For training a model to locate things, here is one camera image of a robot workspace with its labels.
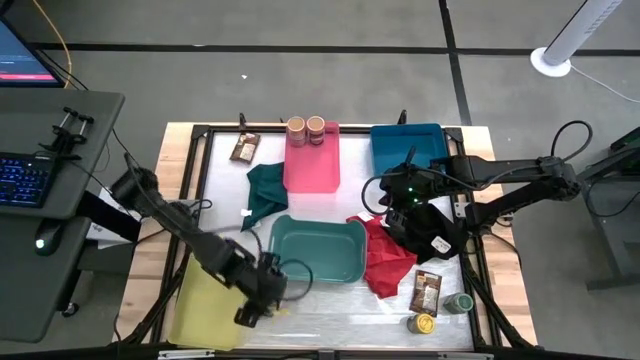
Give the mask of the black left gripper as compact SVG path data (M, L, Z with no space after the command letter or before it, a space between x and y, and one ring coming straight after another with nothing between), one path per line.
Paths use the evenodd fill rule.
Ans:
M234 323L254 328L270 307L278 306L287 286L287 276L280 269L280 256L263 252L255 263L243 265L236 287L247 297L234 316Z

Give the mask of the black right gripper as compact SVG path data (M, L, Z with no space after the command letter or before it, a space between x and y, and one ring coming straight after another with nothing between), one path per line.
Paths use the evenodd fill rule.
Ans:
M380 204L392 210L387 213L386 231L390 236L409 236L413 221L411 210L433 198L428 179L417 171L389 169L382 175L380 189L384 195Z

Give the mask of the blue plastic tray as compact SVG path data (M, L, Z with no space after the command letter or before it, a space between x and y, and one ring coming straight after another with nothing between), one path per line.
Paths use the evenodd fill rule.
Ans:
M448 150L439 124L374 126L370 131L374 174L381 175L406 160L414 147L412 164L428 167L433 159L447 157Z

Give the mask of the green-lid spice jar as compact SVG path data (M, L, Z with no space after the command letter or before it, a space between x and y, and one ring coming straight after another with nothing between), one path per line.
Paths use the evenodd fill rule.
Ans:
M466 293L455 293L443 299L443 307L451 314L467 313L474 307L474 299Z

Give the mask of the tan-lid spice jar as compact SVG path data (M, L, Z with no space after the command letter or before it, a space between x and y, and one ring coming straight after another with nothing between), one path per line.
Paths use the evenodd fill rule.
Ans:
M311 116L306 121L308 141L312 145L320 145L324 142L326 123L320 116Z
M292 146L301 147L306 143L306 121L299 116L288 119L286 124L287 139Z

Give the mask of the brown spice packet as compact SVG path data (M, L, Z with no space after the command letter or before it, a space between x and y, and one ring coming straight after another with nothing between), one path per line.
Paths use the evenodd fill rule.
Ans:
M409 309L415 313L436 317L441 285L442 277L440 275L417 270Z
M250 164L260 144L261 136L256 133L242 132L230 155L231 161Z

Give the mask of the black cloth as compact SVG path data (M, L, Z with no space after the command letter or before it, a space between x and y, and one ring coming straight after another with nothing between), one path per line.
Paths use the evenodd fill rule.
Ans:
M413 221L409 236L391 236L409 252L417 255L417 264L432 258L448 260L457 256L466 245L467 232L447 218L435 205L421 204L409 210Z

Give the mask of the yellow plastic tray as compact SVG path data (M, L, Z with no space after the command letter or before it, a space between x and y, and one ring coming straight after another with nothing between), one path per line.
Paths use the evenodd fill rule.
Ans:
M172 344L228 351L244 344L245 329L234 317L246 301L237 288L226 288L193 255L177 297L168 335Z

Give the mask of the red cloth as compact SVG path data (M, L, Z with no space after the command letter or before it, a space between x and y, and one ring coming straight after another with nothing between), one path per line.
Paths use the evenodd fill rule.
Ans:
M396 296L401 280L416 264L417 255L398 245L388 234L382 216L355 215L346 222L358 222L366 231L366 269L364 280L380 299Z

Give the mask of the white table cover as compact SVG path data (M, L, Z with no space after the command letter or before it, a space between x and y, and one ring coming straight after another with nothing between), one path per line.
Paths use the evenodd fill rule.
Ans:
M250 167L233 162L230 154L237 134L215 136L210 157L209 182L205 198L211 209L201 215L200 225L207 230L239 225L247 208ZM289 198L288 215L296 220L344 223L371 207L378 210L382 193L371 181L374 167L370 139L366 135L343 135L340 138L340 185L334 193L293 194ZM248 348L289 348L328 346L350 348L395 348L401 350L469 350L473 346L467 315L451 315L439 311L433 333L411 333L406 320L412 298L414 269L402 279L398 294L386 299L371 292L364 280L353 283L302 281L290 283L288 293L303 293L303 299L283 303L289 316L273 316L260 320L247 331L244 345Z

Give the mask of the teal plastic bin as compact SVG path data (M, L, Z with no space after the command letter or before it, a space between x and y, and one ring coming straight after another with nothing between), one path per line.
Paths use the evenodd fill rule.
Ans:
M279 217L270 234L269 251L280 256L292 280L353 283L366 267L367 233L358 221L331 223Z

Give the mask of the pink plastic tray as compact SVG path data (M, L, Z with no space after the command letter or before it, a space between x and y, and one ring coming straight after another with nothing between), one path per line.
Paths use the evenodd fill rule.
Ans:
M340 129L327 122L319 145L294 146L286 137L284 187L290 193L334 193L340 185Z

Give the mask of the dark green cloth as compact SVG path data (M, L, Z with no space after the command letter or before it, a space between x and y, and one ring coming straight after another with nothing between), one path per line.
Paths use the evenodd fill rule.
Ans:
M247 173L250 184L248 210L241 230L253 228L263 218L287 210L288 193L284 187L284 163L259 164Z

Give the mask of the white paper box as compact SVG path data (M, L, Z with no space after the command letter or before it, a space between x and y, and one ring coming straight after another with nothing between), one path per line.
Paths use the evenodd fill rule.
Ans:
M117 209L118 211L129 215L131 218L135 219L136 221L140 221L141 220L141 215L139 213L137 213L136 211L130 211L125 209L122 205L120 205L119 203L117 203L109 194L107 189L102 189L99 193L99 198L103 201L105 201L109 206ZM89 231L87 233L87 237L86 240L93 240L97 242L97 246L98 249L104 249L104 248L108 248L111 246L116 246L116 245L122 245L122 244L126 244L128 242L127 239L125 239L124 237L116 234L115 232L111 231L111 230L107 230L106 228L96 224L96 223L92 223L91 227L89 228Z

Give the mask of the grey equipment cart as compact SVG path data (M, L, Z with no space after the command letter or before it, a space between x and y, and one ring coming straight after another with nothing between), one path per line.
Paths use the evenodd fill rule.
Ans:
M587 289L640 285L640 127L614 141L579 179L611 270L607 278L588 281Z

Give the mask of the black computer mouse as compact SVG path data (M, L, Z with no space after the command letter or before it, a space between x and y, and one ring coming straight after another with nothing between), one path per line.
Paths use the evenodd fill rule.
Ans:
M35 235L35 253L39 256L50 256L59 247L64 224L55 219L41 222Z

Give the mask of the white tower fan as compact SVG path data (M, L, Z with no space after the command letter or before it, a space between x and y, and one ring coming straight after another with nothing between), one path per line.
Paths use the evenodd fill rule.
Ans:
M548 46L532 51L531 65L547 77L568 75L571 57L623 1L585 0Z

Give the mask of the grey desk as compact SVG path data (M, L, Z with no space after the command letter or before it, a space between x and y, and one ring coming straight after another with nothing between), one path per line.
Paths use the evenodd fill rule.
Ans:
M95 119L86 143L73 149L82 159L61 166L42 208L0 206L0 340L36 343L45 336L91 224L76 210L124 101L111 92L0 88L0 152L33 154L52 143L64 107ZM34 241L45 219L64 227L58 249L39 256Z

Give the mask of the black clamp stand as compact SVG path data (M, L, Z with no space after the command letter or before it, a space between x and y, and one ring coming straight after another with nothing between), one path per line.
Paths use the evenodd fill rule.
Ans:
M82 157L74 154L73 149L76 145L86 143L87 138L84 136L85 129L88 125L93 125L95 119L92 116L80 114L78 111L70 107L64 107L63 111L65 113L63 120L59 125L52 126L52 132L56 138L51 144L40 143L39 146L44 150L55 154L62 160L81 160ZM79 120L81 122L81 128L78 133L71 133L70 130L66 128L66 125L74 120Z

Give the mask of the backlit black keyboard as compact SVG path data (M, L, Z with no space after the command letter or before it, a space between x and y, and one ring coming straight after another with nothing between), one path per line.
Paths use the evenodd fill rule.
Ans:
M55 172L50 156L0 152L0 205L42 208Z

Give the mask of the laptop screen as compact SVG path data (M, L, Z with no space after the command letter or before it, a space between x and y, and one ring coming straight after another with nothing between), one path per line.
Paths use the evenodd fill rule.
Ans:
M41 56L0 17L0 87L62 88L64 83Z

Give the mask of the black aluminium table frame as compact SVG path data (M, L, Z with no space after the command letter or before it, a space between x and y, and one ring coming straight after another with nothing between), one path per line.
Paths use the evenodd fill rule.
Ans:
M373 125L347 124L340 125L347 135L364 135ZM284 134L284 123L249 123L247 132L266 134ZM204 198L205 187L211 181L208 171L213 169L205 155L213 157L215 153L214 138L216 135L240 132L239 125L226 123L186 123L170 122L166 125L162 145L158 155L155 173L159 179L159 189L162 195L173 199ZM494 158L493 147L488 127L483 126L444 126L445 138L449 150L457 152L464 149L467 153ZM502 195L502 188L492 185L488 190L476 193L475 198L493 200ZM496 237L487 235L486 240L472 240L470 248L478 253L470 261L471 267L479 279L485 281L486 291L491 290L493 299L500 307L505 317L512 325L512 330L529 343L537 346L537 337L531 316L529 302L522 276L521 264L516 265L516 254L508 250L505 243ZM173 309L177 292L172 294L166 308L158 312L158 317L150 325L141 328L137 337L136 327L143 322L144 315L153 310L152 300L163 295L163 291L171 284L172 277L180 267L183 256L183 246L177 240L171 240L169 234L156 234L149 237L142 245L136 247L130 267L120 312L114 329L124 338L131 338L132 342L142 345L160 344L168 336L169 327L173 322ZM472 314L470 330L477 330L479 337L472 340L486 347L510 348L507 336L498 326L497 320L490 316L485 309L479 295L474 292L479 308ZM330 348L320 346L316 351L316 359L347 360L364 356L371 359L375 356L388 357L389 352L403 352L409 355L412 350L391 350L391 348L365 349L363 346L350 348Z

